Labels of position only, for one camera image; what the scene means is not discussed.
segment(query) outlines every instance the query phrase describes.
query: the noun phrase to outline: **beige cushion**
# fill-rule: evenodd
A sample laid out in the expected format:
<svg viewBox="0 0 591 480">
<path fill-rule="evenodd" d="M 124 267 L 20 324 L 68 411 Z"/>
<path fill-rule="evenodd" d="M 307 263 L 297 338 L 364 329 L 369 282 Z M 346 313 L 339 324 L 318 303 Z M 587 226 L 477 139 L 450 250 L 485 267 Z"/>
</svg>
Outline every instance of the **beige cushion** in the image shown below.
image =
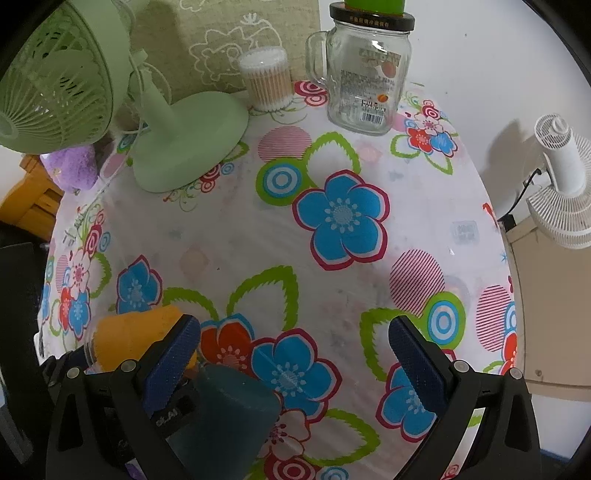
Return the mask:
<svg viewBox="0 0 591 480">
<path fill-rule="evenodd" d="M 268 45 L 287 50 L 293 80 L 305 78 L 304 45 L 319 29 L 317 0 L 152 0 L 137 16 L 132 46 L 148 53 L 179 100 L 244 89 L 238 57 Z"/>
</svg>

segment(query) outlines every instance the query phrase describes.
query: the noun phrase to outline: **table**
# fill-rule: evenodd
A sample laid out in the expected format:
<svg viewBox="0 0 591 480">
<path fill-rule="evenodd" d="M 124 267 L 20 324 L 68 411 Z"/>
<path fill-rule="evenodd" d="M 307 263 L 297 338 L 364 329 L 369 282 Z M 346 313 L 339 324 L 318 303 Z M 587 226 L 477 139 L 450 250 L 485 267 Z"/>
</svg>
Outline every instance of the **table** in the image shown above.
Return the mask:
<svg viewBox="0 0 591 480">
<path fill-rule="evenodd" d="M 107 315 L 178 305 L 202 322 L 203 359 L 282 398 L 252 480 L 395 476 L 435 419 L 389 348 L 397 314 L 474 369 L 515 362 L 501 233 L 447 115 L 409 84 L 374 138 L 330 123 L 326 102 L 297 82 L 288 108 L 251 110 L 223 162 L 164 194 L 136 185 L 124 137 L 93 190 L 65 195 L 51 241 L 40 356 Z"/>
</svg>

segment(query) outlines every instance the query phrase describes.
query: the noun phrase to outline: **black cable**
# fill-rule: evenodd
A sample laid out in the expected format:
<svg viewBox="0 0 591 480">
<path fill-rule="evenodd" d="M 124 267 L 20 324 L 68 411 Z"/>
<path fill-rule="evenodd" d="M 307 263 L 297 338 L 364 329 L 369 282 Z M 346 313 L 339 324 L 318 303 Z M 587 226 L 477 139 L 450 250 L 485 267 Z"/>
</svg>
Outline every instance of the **black cable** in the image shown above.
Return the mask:
<svg viewBox="0 0 591 480">
<path fill-rule="evenodd" d="M 501 218 L 499 218 L 497 220 L 497 222 L 502 222 L 503 218 L 505 218 L 507 215 L 509 215 L 513 209 L 517 206 L 517 204 L 521 201 L 521 199 L 523 198 L 523 195 L 525 195 L 525 191 L 527 190 L 527 187 L 529 187 L 531 185 L 531 182 L 533 181 L 534 177 L 536 175 L 542 175 L 542 171 L 539 168 L 536 168 L 534 170 L 534 172 L 530 175 L 529 179 L 527 180 L 525 187 L 523 189 L 523 191 L 521 192 L 521 194 L 517 197 L 517 200 L 515 201 L 515 203 L 513 204 L 513 206 L 509 209 L 509 211 L 504 214 Z"/>
</svg>

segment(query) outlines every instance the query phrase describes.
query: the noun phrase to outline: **glass jar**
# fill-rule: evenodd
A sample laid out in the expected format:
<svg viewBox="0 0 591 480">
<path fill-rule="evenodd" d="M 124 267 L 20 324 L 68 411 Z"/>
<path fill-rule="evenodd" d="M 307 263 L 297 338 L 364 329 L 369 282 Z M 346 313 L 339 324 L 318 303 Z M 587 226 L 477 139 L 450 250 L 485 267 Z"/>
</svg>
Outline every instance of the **glass jar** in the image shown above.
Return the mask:
<svg viewBox="0 0 591 480">
<path fill-rule="evenodd" d="M 329 93 L 329 119 L 352 131 L 384 135 L 394 123 L 412 47 L 410 14 L 384 15 L 330 5 L 335 27 L 306 42 L 309 79 Z M 325 44 L 326 67 L 320 46 Z M 326 77 L 318 73 L 319 67 Z"/>
</svg>

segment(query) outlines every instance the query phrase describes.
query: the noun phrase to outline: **white flower print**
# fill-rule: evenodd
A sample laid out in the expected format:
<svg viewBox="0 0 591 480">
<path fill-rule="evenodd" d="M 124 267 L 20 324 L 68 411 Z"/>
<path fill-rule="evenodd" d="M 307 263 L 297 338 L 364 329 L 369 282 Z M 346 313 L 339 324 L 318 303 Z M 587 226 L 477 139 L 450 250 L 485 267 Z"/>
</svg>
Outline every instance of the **white flower print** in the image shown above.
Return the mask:
<svg viewBox="0 0 591 480">
<path fill-rule="evenodd" d="M 439 120 L 435 120 L 430 116 L 418 113 L 414 116 L 414 122 L 417 124 L 419 130 L 425 130 L 427 135 L 431 135 L 432 137 L 443 133 L 443 127 L 439 124 Z"/>
<path fill-rule="evenodd" d="M 310 438 L 306 415 L 301 410 L 283 412 L 259 452 L 259 458 L 270 453 L 279 460 L 289 460 L 304 453 L 303 442 Z"/>
<path fill-rule="evenodd" d="M 78 299 L 80 292 L 86 291 L 88 284 L 88 278 L 90 274 L 88 269 L 90 268 L 90 257 L 88 252 L 84 252 L 83 248 L 79 248 L 72 259 L 72 268 L 70 270 L 70 295 L 74 300 Z"/>
</svg>

